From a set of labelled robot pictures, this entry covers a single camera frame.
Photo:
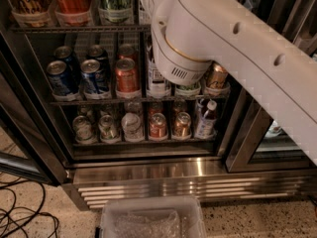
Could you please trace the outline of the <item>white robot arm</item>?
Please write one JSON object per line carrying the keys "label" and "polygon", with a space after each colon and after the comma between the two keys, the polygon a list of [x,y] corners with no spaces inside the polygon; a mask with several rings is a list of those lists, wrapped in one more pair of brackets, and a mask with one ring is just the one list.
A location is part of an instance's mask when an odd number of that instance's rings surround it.
{"label": "white robot arm", "polygon": [[317,63],[236,0],[141,0],[156,66],[179,85],[223,66],[317,164]]}

